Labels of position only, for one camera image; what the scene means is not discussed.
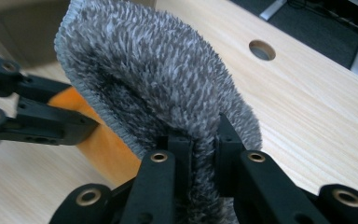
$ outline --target gray fuzzy sock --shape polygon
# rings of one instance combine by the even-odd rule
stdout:
[[[178,222],[235,223],[213,182],[219,112],[247,149],[258,121],[212,47],[174,16],[129,2],[73,0],[55,40],[72,84],[140,159],[168,130],[196,143],[193,185]]]

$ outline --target wooden table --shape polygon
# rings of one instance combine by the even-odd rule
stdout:
[[[358,76],[228,1],[160,0],[157,8],[213,45],[260,119],[263,150],[296,184],[313,193],[330,183],[358,189]],[[252,54],[256,39],[275,49],[274,60]],[[56,63],[33,72],[66,80]],[[12,105],[0,99],[0,107]],[[0,223],[47,223],[90,182],[109,185],[74,147],[2,142]]]

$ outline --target table hole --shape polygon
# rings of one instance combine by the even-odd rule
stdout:
[[[265,61],[271,61],[275,59],[275,50],[268,43],[261,40],[253,40],[249,44],[250,51],[257,58]]]

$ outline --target orange object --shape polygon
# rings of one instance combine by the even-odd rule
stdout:
[[[90,163],[114,185],[135,177],[140,160],[98,116],[86,100],[71,87],[50,99],[49,105],[75,110],[100,123],[85,141],[77,145]]]

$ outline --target black mechanical arm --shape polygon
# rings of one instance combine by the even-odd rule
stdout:
[[[0,109],[0,140],[75,145],[97,123],[75,111],[48,106],[69,85],[24,76],[13,62],[0,59],[0,97],[17,93],[17,117]],[[266,153],[246,150],[225,115],[221,115],[215,153],[215,183],[221,197],[234,199],[242,223],[358,223],[358,191],[323,186],[319,195],[297,187]],[[175,221],[175,200],[191,187],[193,142],[179,133],[161,136],[147,153],[138,175],[111,190],[88,184],[62,202],[51,224],[161,223]]]
[[[19,95],[16,118],[0,109],[0,140],[47,145],[76,145],[97,126],[78,112],[47,105],[48,100],[70,85],[23,75],[20,67],[0,59],[0,97]]]

